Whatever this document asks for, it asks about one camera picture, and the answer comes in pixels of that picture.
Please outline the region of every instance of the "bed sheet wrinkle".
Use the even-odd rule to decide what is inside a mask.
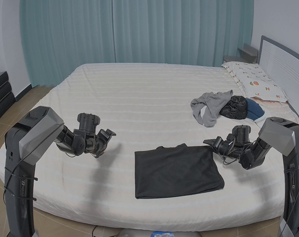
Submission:
[[[244,170],[238,163],[214,160],[225,181],[222,190],[192,196],[135,198],[134,152],[202,145],[226,138],[235,125],[250,125],[250,140],[259,132],[250,119],[219,116],[212,128],[196,122],[190,101],[204,92],[242,95],[224,68],[170,64],[84,64],[36,106],[50,106],[70,130],[77,115],[100,116],[97,127],[117,133],[99,159],[90,154],[69,158],[51,145],[37,163],[34,206],[57,216],[89,224],[161,231],[204,231],[235,227],[280,216],[284,202],[282,156],[271,149],[264,163]],[[286,104],[260,102],[272,115],[297,122]],[[4,180],[5,147],[0,149]],[[238,207],[239,201],[244,206]]]

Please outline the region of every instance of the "teal curtain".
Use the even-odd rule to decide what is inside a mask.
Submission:
[[[21,0],[32,85],[84,63],[221,66],[250,44],[254,0]]]

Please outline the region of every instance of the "pillowcase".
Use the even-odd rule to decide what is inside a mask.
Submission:
[[[257,64],[230,61],[222,64],[230,73],[245,98],[285,103],[288,98],[283,90],[272,81]]]

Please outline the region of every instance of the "wall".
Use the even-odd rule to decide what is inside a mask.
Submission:
[[[299,0],[254,0],[251,46],[265,35],[299,53]]]
[[[30,85],[20,34],[20,0],[0,0],[0,72],[7,71],[14,96]]]

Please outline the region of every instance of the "blue sticker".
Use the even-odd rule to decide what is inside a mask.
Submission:
[[[172,232],[155,231],[150,237],[175,237]]]

